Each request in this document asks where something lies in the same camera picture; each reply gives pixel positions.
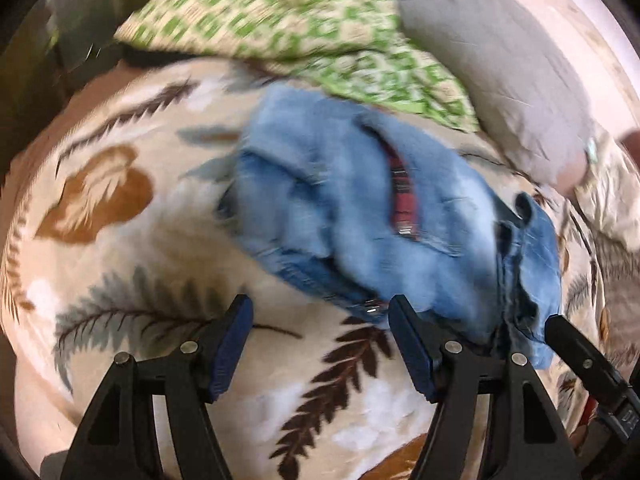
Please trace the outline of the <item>blue denim jeans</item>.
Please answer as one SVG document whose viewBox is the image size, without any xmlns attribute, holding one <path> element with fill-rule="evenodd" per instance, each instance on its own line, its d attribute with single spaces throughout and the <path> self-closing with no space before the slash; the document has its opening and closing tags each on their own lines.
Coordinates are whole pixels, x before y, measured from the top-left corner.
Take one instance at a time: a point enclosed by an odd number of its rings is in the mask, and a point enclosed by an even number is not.
<svg viewBox="0 0 640 480">
<path fill-rule="evenodd" d="M 378 325 L 405 296 L 485 351 L 543 370 L 561 309 L 554 225 L 503 200 L 456 151 L 380 110 L 271 86 L 242 132 L 220 210 L 268 272 Z"/>
</svg>

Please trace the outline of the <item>beige leaf pattern blanket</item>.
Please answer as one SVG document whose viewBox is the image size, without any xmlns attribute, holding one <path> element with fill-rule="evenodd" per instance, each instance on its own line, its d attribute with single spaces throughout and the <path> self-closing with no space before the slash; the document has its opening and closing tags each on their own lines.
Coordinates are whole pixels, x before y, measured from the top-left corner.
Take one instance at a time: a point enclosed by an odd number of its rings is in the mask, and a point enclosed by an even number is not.
<svg viewBox="0 0 640 480">
<path fill-rule="evenodd" d="M 166 356 L 239 294 L 253 300 L 253 329 L 229 391 L 206 408 L 232 476 L 410 476 L 435 409 L 387 324 L 268 272 L 220 210 L 242 132 L 274 84 L 317 91 L 226 61 L 140 77 L 119 68 L 73 99 L 12 167 L 1 199 L 2 325 L 17 357 L 18 447 L 41 477 L 62 474 L 117 353 Z M 639 361 L 639 175 L 624 148 L 599 133 L 585 180 L 566 197 L 476 133 L 367 107 L 456 151 L 503 200 L 533 197 L 554 225 L 558 313 L 629 377 Z M 587 389 L 554 354 L 536 370 L 578 434 Z"/>
</svg>

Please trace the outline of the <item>grey quilted pillow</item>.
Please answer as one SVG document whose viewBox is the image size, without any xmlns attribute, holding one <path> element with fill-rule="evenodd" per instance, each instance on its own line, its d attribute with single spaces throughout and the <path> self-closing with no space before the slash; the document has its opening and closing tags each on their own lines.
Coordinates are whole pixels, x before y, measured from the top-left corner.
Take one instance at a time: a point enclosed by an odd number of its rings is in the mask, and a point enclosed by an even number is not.
<svg viewBox="0 0 640 480">
<path fill-rule="evenodd" d="M 469 93 L 480 128 L 534 182 L 570 197 L 594 127 L 576 70 L 516 0 L 397 0 L 404 32 Z"/>
</svg>

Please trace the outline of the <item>green checkered quilt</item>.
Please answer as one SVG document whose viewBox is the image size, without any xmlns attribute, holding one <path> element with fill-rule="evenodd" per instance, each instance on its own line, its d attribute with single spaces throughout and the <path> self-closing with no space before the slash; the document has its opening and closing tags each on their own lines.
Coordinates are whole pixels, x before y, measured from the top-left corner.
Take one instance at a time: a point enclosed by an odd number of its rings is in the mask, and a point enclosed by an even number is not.
<svg viewBox="0 0 640 480">
<path fill-rule="evenodd" d="M 401 31 L 397 0 L 150 0 L 115 38 L 253 61 L 334 96 L 460 131 L 480 126 L 462 83 Z"/>
</svg>

